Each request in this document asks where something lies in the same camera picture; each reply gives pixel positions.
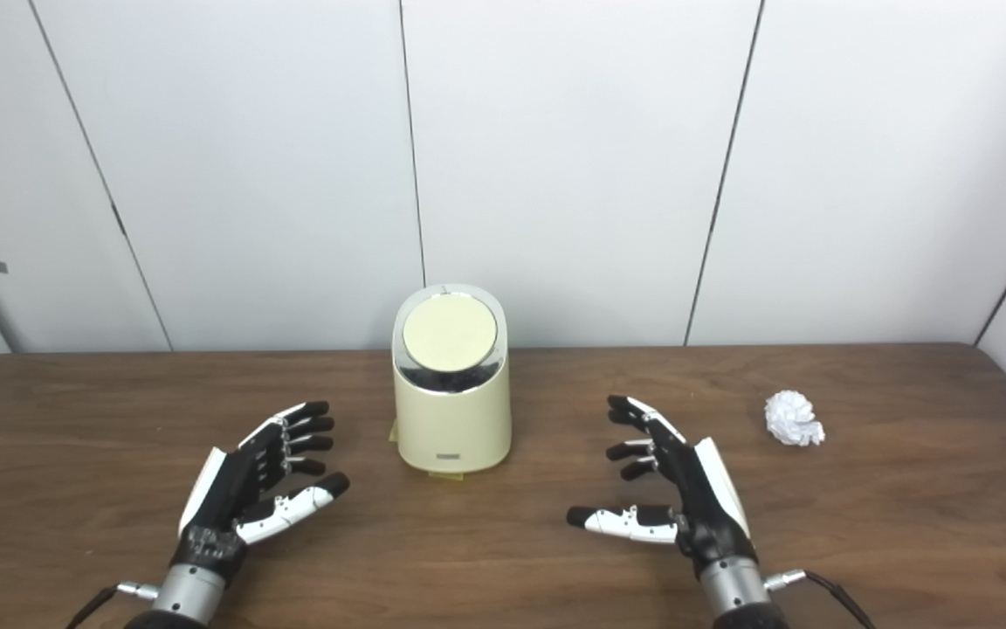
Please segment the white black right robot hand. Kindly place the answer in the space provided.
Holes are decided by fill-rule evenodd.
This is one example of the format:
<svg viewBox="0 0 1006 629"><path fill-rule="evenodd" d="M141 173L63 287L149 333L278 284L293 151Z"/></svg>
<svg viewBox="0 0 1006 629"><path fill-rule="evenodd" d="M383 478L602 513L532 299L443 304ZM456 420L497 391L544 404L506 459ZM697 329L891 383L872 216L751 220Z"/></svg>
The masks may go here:
<svg viewBox="0 0 1006 629"><path fill-rule="evenodd" d="M714 563L758 562L746 515L713 439L687 441L662 413L634 397L610 395L608 418L644 434L608 447L606 458L625 461L620 478L658 474L676 489L678 504L626 508L572 506L570 526L647 544L671 544L691 558L696 576Z"/></svg>

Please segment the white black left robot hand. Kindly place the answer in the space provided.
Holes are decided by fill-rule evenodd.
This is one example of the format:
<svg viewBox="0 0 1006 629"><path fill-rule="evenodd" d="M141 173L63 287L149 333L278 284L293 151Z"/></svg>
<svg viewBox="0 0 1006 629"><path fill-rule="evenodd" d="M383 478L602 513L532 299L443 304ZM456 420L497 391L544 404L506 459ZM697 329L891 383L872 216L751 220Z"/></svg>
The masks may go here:
<svg viewBox="0 0 1006 629"><path fill-rule="evenodd" d="M231 585L252 545L331 505L350 487L307 457L328 451L334 419L325 401L296 404L265 419L229 451L212 447L185 502L170 565L208 570Z"/></svg>

